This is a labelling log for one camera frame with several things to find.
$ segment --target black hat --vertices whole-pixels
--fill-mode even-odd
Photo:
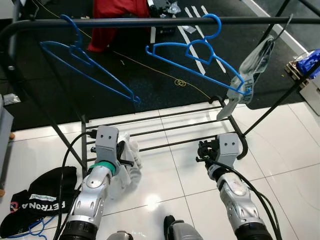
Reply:
[[[71,208],[76,192],[76,171],[74,166],[65,166],[63,169],[62,213],[68,213]],[[0,226],[2,238],[23,233],[37,220],[58,214],[61,172],[61,167],[52,169],[31,183],[28,191],[23,190],[12,196],[11,213],[4,218]]]

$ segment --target red clothing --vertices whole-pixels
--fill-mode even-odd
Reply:
[[[147,0],[94,0],[93,16],[96,19],[121,18],[128,13],[138,18],[149,17]],[[116,33],[116,28],[94,28],[88,50],[103,52]]]

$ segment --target yellow cable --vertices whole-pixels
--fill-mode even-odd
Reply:
[[[54,12],[52,12],[52,11],[50,11],[48,8],[46,8],[41,2],[39,2],[38,0],[35,0],[35,1],[36,1],[41,7],[43,7],[48,13],[54,15],[54,16],[57,17],[58,19],[60,18],[57,14],[55,14]],[[84,31],[82,31],[81,29],[79,29],[79,30],[80,30],[80,32],[82,32],[84,35],[86,35],[88,38],[92,39],[92,37],[89,36],[88,34],[86,34]],[[208,99],[210,99],[210,97],[209,97],[207,94],[205,94],[202,90],[200,90],[198,87],[196,87],[195,85],[192,85],[191,83],[189,83],[189,82],[187,82],[187,81],[178,79],[178,78],[176,78],[176,77],[174,77],[174,76],[171,76],[171,75],[169,75],[169,74],[167,74],[167,73],[164,73],[164,72],[162,72],[162,71],[156,70],[156,69],[154,69],[154,68],[152,68],[152,67],[150,67],[150,66],[147,66],[147,65],[145,65],[145,64],[143,64],[143,63],[141,63],[141,62],[139,62],[139,61],[136,61],[136,60],[134,60],[134,59],[132,59],[132,58],[126,56],[126,55],[123,55],[123,54],[121,54],[121,53],[119,53],[119,52],[116,52],[116,51],[113,51],[113,52],[114,52],[115,54],[118,54],[118,55],[126,58],[126,59],[129,59],[129,60],[132,61],[132,62],[135,62],[135,63],[137,63],[137,64],[140,64],[141,66],[144,66],[144,67],[146,67],[146,68],[148,68],[148,69],[151,69],[151,70],[153,70],[153,71],[155,71],[155,72],[157,72],[157,73],[160,73],[160,74],[162,74],[162,75],[165,75],[165,76],[167,76],[167,77],[169,77],[169,78],[174,79],[174,85],[176,85],[176,86],[180,86],[180,87],[183,87],[183,88],[184,88],[184,87],[186,87],[187,85],[189,85],[189,86],[193,87],[194,89],[198,90],[200,93],[202,93],[202,94],[203,94],[204,96],[206,96]]]

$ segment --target black mat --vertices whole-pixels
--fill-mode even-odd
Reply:
[[[76,18],[90,15],[92,6],[89,2],[73,7],[77,5],[75,2],[77,1],[61,1],[60,3],[49,4],[47,7],[55,13],[64,13]],[[201,5],[204,5],[209,12],[215,13],[218,16],[255,16],[243,2],[238,0],[199,0],[197,2],[181,0],[178,4],[182,10],[178,17],[187,17],[184,7],[189,7],[193,13],[191,5],[195,5],[200,14],[202,14]],[[53,18],[43,10],[39,12],[39,17]],[[216,29],[215,26],[200,27],[205,35],[211,35]],[[255,48],[266,28],[266,25],[223,25],[220,35],[209,42],[218,56],[229,62],[235,69],[238,69],[241,62]],[[190,40],[200,38],[197,32],[193,34],[187,33],[187,35]],[[56,83],[54,74],[48,63],[44,60],[44,56],[37,43],[44,40],[59,41],[65,44],[71,43],[74,39],[71,31],[68,29],[50,29],[39,32],[25,32],[19,34],[19,39],[23,40],[19,41],[17,48],[17,62],[25,77],[29,79],[29,83],[33,89],[39,94],[42,103],[54,116],[57,123],[78,121]],[[85,36],[83,39],[85,41],[83,47],[85,48],[89,43],[89,39]],[[130,101],[90,82],[86,78],[67,69],[62,64],[55,62],[55,66],[58,68],[59,74],[62,76],[70,92],[70,96],[75,99],[82,114],[85,114],[88,119],[95,119],[183,106],[207,100],[206,97],[194,88],[175,86],[172,78],[156,73],[112,51],[122,53],[164,73],[190,82],[209,96],[224,96],[226,94],[227,90],[223,87],[147,55],[145,53],[145,46],[148,44],[148,41],[149,35],[145,28],[122,29],[109,51],[104,53],[89,53],[92,58],[129,86],[141,98],[140,105],[132,104]],[[157,37],[156,41],[184,43],[184,39],[178,30],[173,36]],[[206,49],[195,46],[195,50],[201,58],[208,56]],[[181,49],[177,49],[176,47],[160,49],[158,54],[189,68],[198,70],[195,61],[184,57],[184,51]],[[249,104],[249,108],[270,107],[292,86],[293,82],[284,71],[284,65],[288,61],[291,61],[294,55],[294,52],[281,39],[276,42],[269,67],[260,77],[255,87],[254,99]],[[230,79],[222,73],[215,61],[212,61],[210,66],[203,66],[207,76],[211,76],[226,84],[230,83]],[[109,77],[97,71],[92,71],[90,74],[108,85],[112,84],[112,80]],[[6,82],[0,84],[0,92],[2,94],[10,91],[11,89]],[[283,103],[301,101],[303,101],[302,97],[298,93],[293,93]],[[30,100],[8,106],[7,109],[15,116],[13,124],[15,130],[48,125],[48,121],[39,113]]]

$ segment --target clothes rack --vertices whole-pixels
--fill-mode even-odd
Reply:
[[[299,0],[303,5],[307,8],[309,8],[311,11],[313,11],[315,14],[319,16],[320,10],[317,9],[314,5],[309,3],[307,0]],[[278,10],[275,17],[220,17],[220,20],[223,25],[261,25],[261,24],[268,24],[269,27],[267,28],[265,34],[262,36],[261,41],[270,33],[272,30],[272,27],[275,24],[286,24],[288,21],[288,17],[281,17],[281,14],[285,10],[286,6],[290,0],[285,0]],[[185,26],[185,25],[213,25],[216,24],[215,21],[211,18],[187,18],[187,17],[179,17],[179,18],[108,18],[108,19],[74,19],[75,24],[79,28],[136,28],[136,27],[156,27],[156,26]],[[290,24],[304,24],[304,25],[320,25],[320,18],[302,18],[302,17],[294,17],[292,18]],[[71,28],[72,26],[67,23],[65,20],[62,19],[40,19],[40,20],[22,20],[22,21],[15,21],[12,24],[8,25],[5,29],[3,29],[0,32],[0,65],[6,74],[9,83],[12,85],[15,93],[20,97],[20,99],[24,100],[26,98],[26,95],[29,96],[29,98],[33,101],[35,105],[39,108],[39,110],[46,116],[48,119],[48,122],[53,127],[53,129],[56,131],[58,136],[61,138],[61,140],[64,142],[64,144],[69,147],[70,143],[65,137],[65,135],[61,132],[59,129],[55,119],[49,114],[49,112],[46,109],[46,106],[44,106],[38,98],[38,95],[33,89],[31,88],[28,81],[23,76],[22,72],[20,71],[19,67],[17,66],[17,63],[15,62],[13,56],[15,55],[15,46],[9,45],[7,46],[7,41],[9,38],[17,34],[21,31],[36,31],[41,29],[47,29],[47,28]],[[265,117],[267,117],[276,107],[278,107],[281,102],[288,97],[293,91],[298,89],[299,85],[305,81],[318,67],[320,67],[320,62],[317,62],[303,77],[301,77],[300,80],[296,81],[294,85],[278,100],[276,103],[266,111],[265,114],[263,114],[251,127],[248,128],[244,133],[240,130],[239,126],[237,125],[235,119],[232,117],[224,118],[222,121],[230,121],[232,127],[234,128],[234,133],[237,133],[239,136],[239,139],[242,143],[243,150],[242,153],[238,156],[238,159],[243,158],[247,152],[248,152],[248,145],[246,141],[246,135],[252,131],[252,129],[257,126]],[[62,80],[59,79],[58,74],[56,74],[56,77],[58,78],[59,86],[62,88],[62,92],[64,95],[68,95],[66,89],[64,88],[64,85],[62,83]],[[70,99],[69,96],[66,96],[67,99],[69,99],[69,104],[72,107],[72,109],[77,113],[77,116],[79,118],[79,121],[81,122],[81,131],[85,132],[90,129],[97,128],[98,126],[87,126],[87,120],[85,114],[81,114],[80,111],[75,106],[72,99]],[[125,124],[125,123],[133,123],[137,121],[143,121],[143,120],[150,120],[150,119],[156,119],[161,117],[169,117],[169,116],[178,116],[181,114],[188,114],[188,113],[195,113],[199,111],[205,111],[205,110],[212,110],[212,109],[218,109],[223,108],[225,106],[224,99],[215,96],[210,99],[210,103],[212,103],[214,100],[217,100],[220,106],[213,106],[210,108],[202,108],[197,110],[191,110],[191,111],[182,111],[178,113],[172,113],[172,114],[166,114],[166,115],[160,115],[160,116],[152,116],[152,117],[145,117],[130,121],[121,121],[121,122],[114,122],[106,124],[108,126],[116,126],[119,124]],[[211,120],[206,122],[199,122],[194,124],[188,124],[183,126],[176,126],[176,127],[170,127],[170,128],[163,128],[159,130],[154,131],[147,131],[147,132],[140,132],[136,134],[132,134],[132,136],[139,136],[139,135],[147,135],[151,133],[161,132],[161,131],[170,131],[174,129],[179,128],[188,128],[196,125],[202,125],[202,124],[214,124],[215,122],[218,122],[217,120]],[[199,140],[205,140],[209,138],[214,138],[215,135],[211,136],[204,136],[200,138],[194,138],[194,139],[188,139],[185,141],[180,142],[173,142],[168,143],[164,145],[159,146],[152,146],[148,148],[141,149],[140,151],[148,151],[152,149],[157,148],[163,148],[163,147],[169,147],[173,145],[183,144],[183,143],[189,143],[189,142],[195,142]],[[71,148],[71,153],[74,155],[75,159],[80,163],[82,166],[82,176],[86,176],[87,172],[87,162],[93,161],[94,159],[87,159],[87,147],[89,144],[93,144],[94,141],[87,141],[86,136],[83,136],[81,139],[82,144],[82,151],[81,151],[81,157],[77,154],[77,152]]]

